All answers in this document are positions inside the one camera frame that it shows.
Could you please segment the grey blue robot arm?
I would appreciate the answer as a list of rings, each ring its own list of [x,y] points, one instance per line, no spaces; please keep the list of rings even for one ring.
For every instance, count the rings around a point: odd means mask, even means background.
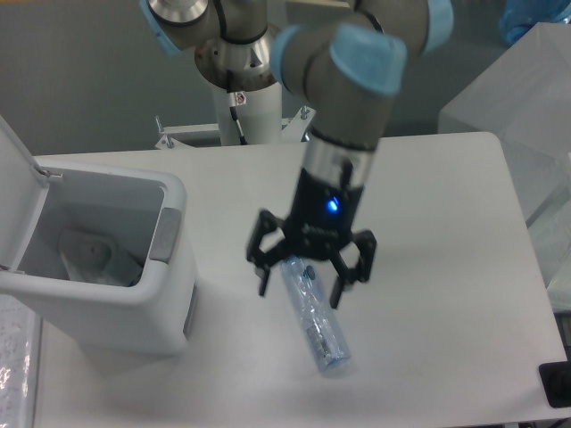
[[[329,261],[329,303],[369,280],[377,241],[353,231],[377,146],[409,59],[444,44],[454,25],[448,1],[358,1],[339,21],[281,30],[260,62],[212,50],[228,92],[278,83],[315,111],[293,204],[286,218],[261,210],[246,248],[262,281],[291,256]]]

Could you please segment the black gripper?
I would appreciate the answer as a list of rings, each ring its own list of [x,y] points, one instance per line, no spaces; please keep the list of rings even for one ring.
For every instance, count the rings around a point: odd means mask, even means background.
[[[246,260],[254,265],[261,282],[258,294],[266,294],[271,269],[290,253],[300,258],[326,260],[329,258],[337,273],[329,297],[332,309],[337,309],[345,289],[355,282],[366,283],[371,275],[377,249],[377,239],[371,230],[353,234],[352,224],[364,188],[336,188],[301,170],[291,211],[285,220],[285,238],[263,250],[265,236],[283,228],[284,220],[269,210],[260,210],[248,244]],[[353,267],[348,267],[340,250],[354,243],[359,251]]]

